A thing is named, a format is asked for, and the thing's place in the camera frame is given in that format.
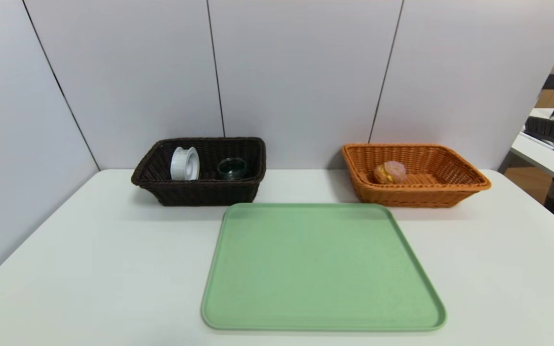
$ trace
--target glass cup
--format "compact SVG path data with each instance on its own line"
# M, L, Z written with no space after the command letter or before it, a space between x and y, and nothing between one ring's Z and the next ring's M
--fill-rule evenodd
M217 174L222 180L240 180L247 174L247 163L241 158L227 158L217 165Z

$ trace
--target white table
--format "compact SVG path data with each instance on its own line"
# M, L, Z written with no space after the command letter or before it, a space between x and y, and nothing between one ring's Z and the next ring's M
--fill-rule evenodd
M552 108L534 108L530 116L549 118ZM524 136L516 136L510 152L523 158L530 164L540 168L554 178L554 151L529 140Z
M554 345L554 216L503 175L450 209L391 208L438 291L432 333L226 332L200 303L225 207L93 177L0 267L0 346ZM356 201L345 171L266 172L256 202Z

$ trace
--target orange wicker basket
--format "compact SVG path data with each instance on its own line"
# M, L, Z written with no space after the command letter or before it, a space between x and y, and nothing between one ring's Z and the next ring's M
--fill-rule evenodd
M341 150L362 202L394 207L446 208L488 190L491 182L455 151L433 144L347 144ZM381 185L372 171L379 164L405 165L403 184Z

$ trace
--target panel seam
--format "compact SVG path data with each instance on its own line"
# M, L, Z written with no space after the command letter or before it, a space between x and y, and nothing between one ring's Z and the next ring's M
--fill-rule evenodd
M382 87L380 88L380 96L378 96L378 105L376 106L376 112L373 114L373 122L371 123L371 132L369 132L369 140L367 143L371 143L371 136L373 135L373 129L376 126L376 119L378 118L378 110L380 110L380 100L382 100L382 93L384 91L384 86L386 85L386 76L389 74L389 66L390 66L390 60L392 58L392 53L394 49L394 42L396 41L396 33L399 30L399 23L401 22L401 14L403 13L403 5L405 4L406 0L402 0L401 2L401 8L399 9L399 17L396 20L396 27L394 27L394 36L393 41L390 46L390 53L389 53L389 59L386 62L386 70L384 71L384 78L382 79Z
M38 31L36 30L36 26L33 24L33 19L31 19L31 14L29 14L29 9L27 8L27 4L25 4L25 0L23 1L23 6L25 7L25 12L27 13L27 17L29 17L29 22L31 23L31 27L33 28L33 32L36 34L36 37L38 38L38 43L40 44L40 48L42 48L42 53L44 53L44 58L46 58L46 63L48 63L48 66L50 68L50 72L52 73L52 76L55 78L55 83L57 83L57 86L59 87L59 91L61 92L61 96L63 97L63 100L65 101L66 106L68 107L68 110L70 111L70 114L72 116L72 119L74 120L74 123L76 124L76 127L78 128L78 131L81 134L81 137L83 138L84 144L87 146L88 153L91 155L91 158L93 159L93 162L95 163L95 167L97 167L97 171L101 171L100 165L97 164L97 160L95 159L95 156L93 155L93 152L91 151L91 148L88 146L87 139L85 138L83 131L81 130L80 125L78 125L78 121L76 120L76 117L74 116L74 112L72 111L72 108L70 107L70 103L68 102L68 98L66 98L65 93L63 92L63 88L61 88L61 84L59 83L59 79L57 79L57 75L55 74L55 70L52 68L52 64L50 63L50 60L48 59L48 55L46 55L46 50L44 49L44 45L42 44L42 40L40 39L40 36L38 35Z
M211 33L211 48L213 48L213 64L215 65L215 80L217 81L217 98L219 100L219 112L222 116L222 131L226 136L226 125L224 123L224 108L222 108L222 92L219 88L219 76L217 74L217 57L215 55L215 41L213 40L213 24L211 23L211 7L209 7L209 0L206 0L206 13L209 17L209 33Z

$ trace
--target wooden floor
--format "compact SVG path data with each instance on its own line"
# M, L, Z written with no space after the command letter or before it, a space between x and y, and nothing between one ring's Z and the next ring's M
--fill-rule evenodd
M544 204L552 177L536 167L508 168L504 174L536 201Z

